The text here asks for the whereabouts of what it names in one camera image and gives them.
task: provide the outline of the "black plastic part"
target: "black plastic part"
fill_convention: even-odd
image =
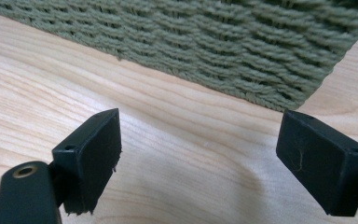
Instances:
[[[120,157],[118,109],[92,116],[52,153],[55,172],[72,178],[67,181],[70,190],[63,200],[65,211],[92,213]]]
[[[42,161],[26,162],[2,176],[0,224],[7,223],[61,223],[48,166]]]
[[[358,143],[321,121],[294,111],[283,115],[277,155],[332,216],[358,207]]]
[[[69,194],[69,185],[75,180],[69,175],[58,173],[57,170],[54,169],[54,162],[48,165],[48,169],[53,183],[55,201],[57,207],[60,207]]]

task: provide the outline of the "woven mat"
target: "woven mat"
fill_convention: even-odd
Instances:
[[[358,39],[358,0],[0,0],[0,15],[279,111]]]

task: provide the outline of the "wooden surface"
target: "wooden surface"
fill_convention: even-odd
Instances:
[[[276,157],[282,113],[0,17],[0,176],[115,107],[117,173],[94,216],[64,223],[358,223],[326,216]],[[299,111],[358,141],[358,43]]]

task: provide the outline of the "black plastic bracket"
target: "black plastic bracket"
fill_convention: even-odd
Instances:
[[[358,208],[356,141],[311,116],[286,111],[276,151],[327,215],[355,215]]]
[[[53,150],[54,161],[21,164],[0,184],[0,223],[61,223],[67,213],[94,210],[121,153],[118,109],[86,120]]]

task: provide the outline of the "rope weave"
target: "rope weave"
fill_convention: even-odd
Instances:
[[[358,0],[0,0],[0,14],[279,111],[358,39]]]

